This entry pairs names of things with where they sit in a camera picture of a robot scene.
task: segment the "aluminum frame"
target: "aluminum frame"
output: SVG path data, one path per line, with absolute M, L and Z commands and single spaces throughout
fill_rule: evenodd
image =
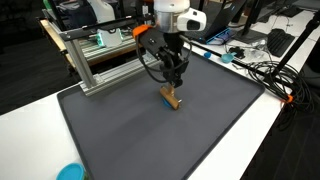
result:
M 91 96 L 95 93 L 98 93 L 112 85 L 115 85 L 145 70 L 141 62 L 138 59 L 136 59 L 119 67 L 113 68 L 109 71 L 93 75 L 88 65 L 88 62 L 92 60 L 92 58 L 90 59 L 85 57 L 85 54 L 80 46 L 79 40 L 76 38 L 65 39 L 66 35 L 70 35 L 70 32 L 74 31 L 71 30 L 62 32 L 55 24 L 49 22 L 49 25 L 53 28 L 54 31 L 57 32 L 57 34 L 60 35 L 60 38 L 65 44 L 66 49 L 68 50 L 68 53 L 70 54 L 70 57 L 74 62 L 76 69 L 82 79 L 82 81 L 79 82 L 79 85 L 82 88 L 85 95 L 87 96 Z M 123 43 L 119 47 L 110 48 L 107 49 L 105 52 L 98 52 L 95 55 L 101 57 L 102 55 L 104 55 L 103 53 L 108 54 L 117 51 L 122 51 L 126 48 L 132 47 L 132 45 L 135 46 L 135 41 L 132 38 L 127 38 L 124 39 Z M 160 63 L 160 61 L 151 56 L 149 53 L 147 53 L 144 56 L 144 59 L 148 66 L 155 66 Z

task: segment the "metal extrusion frame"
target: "metal extrusion frame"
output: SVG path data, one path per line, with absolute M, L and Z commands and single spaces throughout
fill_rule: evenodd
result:
M 85 50 L 83 51 L 81 43 L 78 39 L 70 37 L 70 39 L 67 38 L 68 40 L 66 40 L 68 34 L 70 35 L 70 32 L 75 32 L 74 30 L 70 30 L 70 32 L 61 32 L 55 24 L 49 22 L 49 25 L 54 29 L 54 31 L 56 31 L 60 35 L 61 39 L 63 40 L 63 43 L 65 44 L 68 53 L 70 54 L 70 57 L 72 58 L 76 66 L 77 72 L 79 73 L 82 79 L 79 85 L 87 96 L 91 96 L 95 93 L 98 93 L 103 89 L 106 89 L 145 70 L 141 62 L 138 59 L 136 59 L 119 67 L 103 72 L 101 74 L 93 75 L 88 65 L 88 62 L 92 61 L 94 58 L 101 57 L 104 54 L 122 51 L 126 48 L 135 46 L 135 41 L 132 38 L 127 37 L 123 39 L 123 43 L 119 47 L 99 49 L 96 46 L 89 46 L 84 48 Z M 82 35 L 86 36 L 95 33 L 95 31 L 91 31 L 91 33 L 88 33 L 90 31 L 83 32 L 84 33 Z M 146 62 L 146 65 L 148 66 L 155 66 L 160 63 L 160 61 L 151 56 L 150 53 L 147 53 L 144 56 L 144 60 Z

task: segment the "cable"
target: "cable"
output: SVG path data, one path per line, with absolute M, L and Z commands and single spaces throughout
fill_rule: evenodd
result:
M 270 61 L 273 62 L 272 61 L 272 57 L 271 57 L 271 52 L 269 51 L 267 44 L 266 44 L 266 48 L 265 49 L 266 49 L 265 52 L 268 54 Z
M 288 27 L 291 27 L 291 25 L 290 25 L 290 19 L 289 19 L 288 17 L 286 17 L 286 18 L 287 18 L 287 20 L 288 20 L 288 23 L 287 23 L 287 25 L 286 25 L 286 33 L 287 33 Z
M 226 53 L 229 52 L 228 48 L 227 48 L 227 44 L 224 44 L 224 50 L 226 51 Z
M 273 25 L 272 25 L 272 27 L 271 27 L 271 30 L 273 29 L 274 25 L 276 24 L 278 17 L 279 17 L 279 16 L 276 16 L 276 19 L 274 20 Z
M 314 111 L 314 102 L 307 83 L 292 66 L 286 65 L 280 72 L 277 72 L 276 77 L 271 76 L 278 64 L 279 62 L 274 62 L 271 59 L 270 61 L 250 63 L 249 65 L 255 71 L 248 71 L 248 74 L 253 80 L 263 84 L 266 89 L 279 97 L 286 105 L 278 124 L 279 130 L 283 131 L 291 125 L 297 112 Z M 265 76 L 258 75 L 257 70 L 264 71 Z M 280 79 L 281 83 L 276 82 L 275 78 Z M 287 92 L 285 86 L 292 90 L 291 94 Z
M 156 77 L 153 76 L 153 74 L 150 72 L 150 67 L 147 66 L 143 60 L 143 57 L 141 55 L 141 52 L 140 52 L 140 47 L 139 47 L 139 41 L 138 41 L 138 38 L 139 36 L 136 37 L 136 52 L 137 52 L 137 55 L 138 55 L 138 59 L 140 60 L 141 64 L 143 65 L 143 67 L 146 69 L 147 73 L 149 74 L 149 76 L 156 82 L 158 83 L 166 83 L 168 82 L 167 80 L 159 80 L 157 79 Z
M 185 36 L 182 36 L 180 35 L 180 38 L 184 41 L 186 41 L 189 45 L 190 45 L 190 49 L 189 49 L 189 52 L 187 54 L 187 56 L 184 58 L 185 61 L 188 61 L 190 55 L 191 55 L 191 52 L 192 52 L 192 44 L 191 42 L 185 37 Z M 172 71 L 175 71 L 177 70 L 178 68 L 180 68 L 182 65 L 184 65 L 185 62 L 182 62 L 180 63 L 178 66 L 174 67 L 174 63 L 171 59 L 171 57 L 167 54 L 167 58 L 169 59 L 169 63 L 172 67 L 172 69 L 167 69 L 167 70 L 160 70 L 160 69 L 154 69 L 152 67 L 149 67 L 148 65 L 146 65 L 146 63 L 144 62 L 143 60 L 143 57 L 142 57 L 142 54 L 141 54 L 141 51 L 140 51 L 140 47 L 139 47 L 139 35 L 136 36 L 135 38 L 135 41 L 136 41 L 136 52 L 137 52 L 137 56 L 138 56 L 138 59 L 139 61 L 141 62 L 141 64 L 143 65 L 143 67 L 146 69 L 147 73 L 149 74 L 149 76 L 155 80 L 156 82 L 158 83 L 167 83 L 169 82 L 168 80 L 159 80 L 157 79 L 150 71 L 155 71 L 155 72 L 159 72 L 159 73 L 164 73 L 164 72 L 172 72 Z
M 311 39 L 311 38 L 308 38 L 308 39 L 311 40 L 311 41 L 313 41 L 313 42 L 316 42 L 316 43 L 318 42 L 318 41 L 316 41 L 316 40 L 314 40 L 314 39 Z

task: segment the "gray mat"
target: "gray mat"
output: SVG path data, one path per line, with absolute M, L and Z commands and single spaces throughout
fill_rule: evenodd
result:
M 183 79 L 178 111 L 145 72 L 92 97 L 79 87 L 58 95 L 91 179 L 186 179 L 264 91 L 197 55 Z

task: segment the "floor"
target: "floor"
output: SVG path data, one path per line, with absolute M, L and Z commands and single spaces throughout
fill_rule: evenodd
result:
M 76 83 L 57 49 L 43 37 L 4 51 L 0 55 L 0 115 Z
M 320 114 L 298 113 L 285 131 L 276 121 L 241 180 L 320 179 Z

